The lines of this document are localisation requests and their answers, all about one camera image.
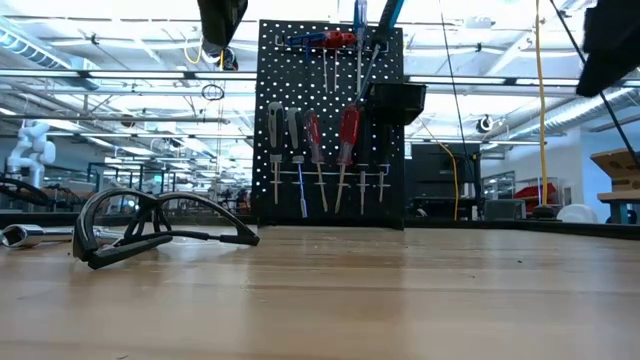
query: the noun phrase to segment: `wooden tabletop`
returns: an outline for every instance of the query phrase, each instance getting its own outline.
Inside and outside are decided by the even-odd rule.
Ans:
[[[98,271],[69,244],[2,248],[0,359],[640,354],[640,242],[293,227],[260,236],[255,248],[178,239]]]

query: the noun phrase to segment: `black pegboard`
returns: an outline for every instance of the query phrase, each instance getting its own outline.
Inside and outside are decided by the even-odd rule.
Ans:
[[[334,214],[337,197],[339,166],[336,157],[339,152],[339,131],[342,110],[356,101],[357,55],[355,50],[338,51],[337,91],[334,92],[334,51],[328,50],[327,78],[329,93],[325,92],[323,73],[323,54],[320,49],[312,49],[309,61],[305,59],[305,50],[284,47],[276,40],[280,38],[328,30],[352,32],[348,25],[284,22],[263,20],[260,22],[260,39],[258,50],[258,76],[256,82],[255,133],[252,180],[252,211],[262,222],[298,223],[298,224],[331,224],[331,220],[352,219],[359,224],[369,221],[369,226],[402,226],[404,217],[404,127],[393,128],[390,156],[390,170],[385,176],[384,200],[379,203],[378,172],[376,166],[376,128],[373,125],[372,153],[367,174],[367,192],[365,197],[365,213],[360,214],[359,169],[347,167],[345,183],[349,187],[343,189],[340,212]],[[367,43],[374,34],[374,28],[366,31]],[[402,30],[395,29],[389,39],[388,49],[382,53],[371,72],[372,82],[403,81],[403,45]],[[362,57],[362,75],[371,58],[371,51],[365,51]],[[305,164],[303,165],[305,194],[307,200],[308,219],[302,219],[300,210],[300,192],[297,165],[291,163],[291,146],[288,145],[289,134],[285,133],[285,152],[280,164],[280,181],[278,204],[274,203],[274,174],[269,162],[269,132],[267,128],[267,107],[269,103],[278,101],[286,110],[298,107],[304,113],[310,108],[318,114],[318,124],[322,133],[322,151],[325,164],[322,165],[323,180],[328,202],[328,211],[322,206],[322,197],[316,165],[311,163],[310,152],[305,144]],[[357,153],[354,152],[354,163]]]

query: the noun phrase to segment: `screwdriver shaft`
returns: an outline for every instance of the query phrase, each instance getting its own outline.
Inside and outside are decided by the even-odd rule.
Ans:
[[[364,215],[364,192],[365,192],[366,172],[360,171],[360,215]]]
[[[327,49],[322,49],[322,62],[324,67],[324,92],[329,93],[329,84],[327,83]]]
[[[298,181],[300,182],[300,210],[302,217],[307,217],[307,200],[304,198],[304,184],[302,183],[302,165],[298,164]]]
[[[357,93],[360,94],[360,86],[362,85],[362,49],[358,48],[358,78],[356,81],[356,90]]]
[[[333,54],[333,92],[338,91],[338,49]]]
[[[340,211],[340,199],[342,198],[342,184],[344,183],[344,170],[345,165],[340,165],[340,181],[338,182],[338,198],[336,200],[336,208],[335,213],[337,214]]]
[[[329,211],[329,205],[327,205],[327,196],[324,193],[324,181],[322,180],[322,168],[320,164],[316,164],[318,167],[318,180],[320,180],[320,192],[322,193],[322,207],[324,207],[324,212]]]
[[[274,163],[275,171],[273,173],[273,192],[275,195],[274,201],[278,205],[278,163]]]
[[[380,198],[378,202],[382,202],[382,196],[384,195],[384,171],[380,171]]]

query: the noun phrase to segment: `white duct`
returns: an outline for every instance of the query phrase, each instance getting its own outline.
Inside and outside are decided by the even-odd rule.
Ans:
[[[605,97],[614,111],[637,105],[635,98],[639,95],[640,92],[637,89],[618,89],[605,92]],[[600,97],[574,100],[564,106],[547,112],[545,131],[549,133],[560,132],[584,124],[587,121],[597,119],[606,113],[607,108]],[[512,129],[507,139],[518,140],[539,134],[539,115],[536,118],[536,123],[533,125],[525,123]]]

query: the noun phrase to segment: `white robot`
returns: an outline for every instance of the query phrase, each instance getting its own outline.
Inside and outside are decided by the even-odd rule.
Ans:
[[[29,168],[31,185],[40,188],[44,176],[44,166],[56,160],[56,145],[47,141],[49,124],[37,120],[27,120],[18,131],[18,144],[7,159],[9,174],[7,176],[20,180],[20,169]],[[28,157],[23,153],[32,150]]]

